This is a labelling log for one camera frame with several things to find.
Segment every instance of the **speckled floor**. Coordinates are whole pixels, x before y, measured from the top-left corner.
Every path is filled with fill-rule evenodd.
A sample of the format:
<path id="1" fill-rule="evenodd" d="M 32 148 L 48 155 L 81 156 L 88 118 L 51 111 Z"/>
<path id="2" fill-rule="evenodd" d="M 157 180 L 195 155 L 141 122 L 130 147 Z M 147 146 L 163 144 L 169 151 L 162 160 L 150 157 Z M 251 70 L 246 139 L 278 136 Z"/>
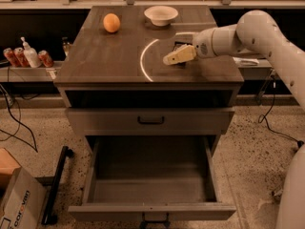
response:
<path id="1" fill-rule="evenodd" d="M 269 106 L 237 106 L 228 133 L 221 137 L 213 156 L 217 183 L 223 202 L 235 204 L 236 213 L 226 221 L 172 221 L 171 228 L 201 229 L 274 229 L 278 204 L 271 192 L 283 182 L 296 144 L 269 132 L 258 124 Z M 0 142 L 34 176 L 53 176 L 63 145 L 73 149 L 74 158 L 67 159 L 54 205 L 56 225 L 43 228 L 119 229 L 138 228 L 138 223 L 76 222 L 68 214 L 70 205 L 81 201 L 91 155 L 82 136 L 76 136 L 63 108 L 22 109 L 22 122 L 34 132 L 38 154 L 15 138 Z M 270 125 L 277 131 L 305 139 L 305 112 L 298 106 L 275 106 L 269 115 Z M 0 128 L 13 133 L 17 125 L 6 109 L 0 109 Z M 32 143 L 29 132 L 20 128 L 18 136 Z M 148 228 L 164 228 L 150 224 Z"/>

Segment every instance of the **dark countertop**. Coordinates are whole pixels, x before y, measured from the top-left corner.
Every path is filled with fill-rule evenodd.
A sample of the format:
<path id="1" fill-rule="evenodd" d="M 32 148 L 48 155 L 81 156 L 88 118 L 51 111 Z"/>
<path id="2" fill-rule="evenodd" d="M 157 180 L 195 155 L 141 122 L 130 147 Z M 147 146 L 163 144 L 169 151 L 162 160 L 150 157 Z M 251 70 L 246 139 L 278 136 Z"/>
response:
<path id="1" fill-rule="evenodd" d="M 162 28 L 145 17 L 144 10 L 148 7 L 93 7 L 55 85 L 243 81 L 229 56 L 195 59 L 184 67 L 167 66 L 162 61 L 173 50 L 174 41 L 190 43 L 192 33 L 216 27 L 207 6 L 175 6 L 178 17 Z M 110 12 L 120 18 L 117 33 L 108 33 L 102 26 L 104 16 Z"/>

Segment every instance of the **drawer handle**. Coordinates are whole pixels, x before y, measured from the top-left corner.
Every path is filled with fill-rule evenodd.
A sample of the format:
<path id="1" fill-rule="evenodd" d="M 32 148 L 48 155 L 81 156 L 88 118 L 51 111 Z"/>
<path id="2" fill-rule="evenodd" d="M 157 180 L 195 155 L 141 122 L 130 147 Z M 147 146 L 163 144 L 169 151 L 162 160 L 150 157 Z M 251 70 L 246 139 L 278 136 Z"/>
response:
<path id="1" fill-rule="evenodd" d="M 160 118 L 145 118 L 139 116 L 137 118 L 137 122 L 141 125 L 162 125 L 165 121 L 165 117 L 162 116 Z"/>

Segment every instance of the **black cable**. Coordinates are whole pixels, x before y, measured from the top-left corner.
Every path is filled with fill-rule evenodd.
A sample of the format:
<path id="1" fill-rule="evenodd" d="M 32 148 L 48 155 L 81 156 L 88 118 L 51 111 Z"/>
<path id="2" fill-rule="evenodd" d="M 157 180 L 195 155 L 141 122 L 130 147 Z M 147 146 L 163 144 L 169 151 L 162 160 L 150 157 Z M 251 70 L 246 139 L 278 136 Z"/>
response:
<path id="1" fill-rule="evenodd" d="M 39 95 L 40 94 L 34 94 L 33 96 L 25 97 L 23 94 L 20 94 L 20 97 L 24 100 L 32 100 L 32 99 L 35 99 Z"/>
<path id="2" fill-rule="evenodd" d="M 16 119 L 16 118 L 13 116 L 13 114 L 12 114 L 11 111 L 10 111 L 10 104 L 9 104 L 8 98 L 7 98 L 7 96 L 6 96 L 6 92 L 5 92 L 5 90 L 3 89 L 3 87 L 2 87 L 1 85 L 0 85 L 0 91 L 1 91 L 1 93 L 3 94 L 3 96 L 5 97 L 5 100 L 6 100 L 6 103 L 7 103 L 7 107 L 8 107 L 8 111 L 9 111 L 9 114 L 10 114 L 10 117 L 11 117 L 14 121 L 16 121 L 19 125 L 21 125 L 21 126 L 25 127 L 26 129 L 28 129 L 28 131 L 30 132 L 30 134 L 31 134 L 31 136 L 32 136 L 32 140 L 33 140 L 34 145 L 31 145 L 31 144 L 28 143 L 26 140 L 23 140 L 23 139 L 19 138 L 18 136 L 16 136 L 16 134 L 15 134 L 15 135 L 12 135 L 12 134 L 9 134 L 8 132 L 4 131 L 4 130 L 1 130 L 1 132 L 5 133 L 5 134 L 7 134 L 7 135 L 10 135 L 11 137 L 14 137 L 14 138 L 16 138 L 16 139 L 18 139 L 18 140 L 20 140 L 20 141 L 22 141 L 22 142 L 28 144 L 35 152 L 38 153 L 37 145 L 36 145 L 36 139 L 35 139 L 35 136 L 34 136 L 32 130 L 31 130 L 28 126 L 26 126 L 25 124 L 23 124 L 21 121 L 19 121 L 18 119 Z"/>
<path id="3" fill-rule="evenodd" d="M 8 76 L 8 80 L 7 80 L 7 82 L 8 82 L 8 83 L 9 83 L 9 80 L 10 80 L 9 75 L 10 75 L 10 65 L 8 65 L 8 74 L 7 74 L 7 76 Z"/>
<path id="4" fill-rule="evenodd" d="M 21 111 L 20 111 L 20 106 L 19 106 L 19 103 L 16 101 L 16 103 L 17 103 L 17 105 L 18 105 L 18 111 L 19 111 L 19 119 L 18 119 L 18 121 L 20 122 L 21 121 Z M 9 133 L 7 133 L 6 131 L 4 131 L 4 130 L 2 130 L 2 129 L 0 129 L 0 132 L 2 132 L 2 133 L 4 133 L 4 134 L 6 134 L 6 135 L 8 135 L 8 137 L 7 138 L 4 138 L 4 139 L 0 139 L 0 141 L 7 141 L 7 140 L 9 140 L 11 137 L 15 137 L 16 136 L 16 134 L 19 132 L 19 130 L 20 130 L 20 123 L 18 122 L 18 128 L 17 128 L 17 130 L 15 131 L 15 133 L 14 134 L 9 134 Z"/>
<path id="5" fill-rule="evenodd" d="M 274 80 L 274 96 L 273 96 L 272 105 L 270 106 L 270 108 L 269 108 L 269 110 L 267 111 L 266 114 L 262 114 L 262 115 L 259 116 L 259 118 L 258 118 L 258 123 L 261 124 L 261 123 L 265 120 L 266 125 L 267 125 L 267 128 L 268 128 L 269 131 L 271 131 L 271 132 L 274 133 L 274 134 L 277 134 L 277 135 L 280 135 L 280 136 L 282 136 L 282 137 L 285 137 L 285 138 L 287 138 L 287 139 L 290 139 L 290 140 L 292 140 L 292 141 L 295 141 L 295 142 L 297 143 L 297 147 L 300 148 L 300 147 L 304 144 L 303 141 L 297 140 L 297 139 L 295 139 L 294 137 L 292 137 L 292 136 L 290 136 L 290 135 L 286 135 L 286 134 L 283 134 L 283 133 L 281 133 L 281 132 L 277 132 L 277 131 L 273 130 L 273 129 L 270 127 L 270 125 L 269 125 L 269 122 L 268 122 L 268 119 L 267 119 L 267 115 L 271 112 L 272 108 L 273 108 L 274 105 L 275 105 L 275 78 L 274 78 L 274 77 L 273 77 L 273 80 Z"/>

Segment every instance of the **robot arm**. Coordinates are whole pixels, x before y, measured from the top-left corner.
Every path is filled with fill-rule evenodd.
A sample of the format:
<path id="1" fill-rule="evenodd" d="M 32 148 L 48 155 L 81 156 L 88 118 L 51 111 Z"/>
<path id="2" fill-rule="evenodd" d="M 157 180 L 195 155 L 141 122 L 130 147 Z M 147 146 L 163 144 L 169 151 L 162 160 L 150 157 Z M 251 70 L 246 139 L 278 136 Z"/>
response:
<path id="1" fill-rule="evenodd" d="M 244 50 L 263 55 L 276 70 L 296 101 L 305 110 L 305 53 L 291 43 L 266 12 L 245 13 L 236 25 L 202 31 L 193 37 L 187 51 L 172 52 L 165 64 L 219 55 L 239 55 Z M 288 170 L 276 229 L 303 229 L 305 203 L 305 145 L 296 153 Z"/>
<path id="2" fill-rule="evenodd" d="M 211 28 L 193 36 L 193 44 L 171 52 L 165 64 L 176 64 L 219 55 L 264 56 L 276 70 L 296 101 L 305 110 L 305 53 L 280 31 L 274 19 L 262 10 L 245 13 L 237 24 Z"/>

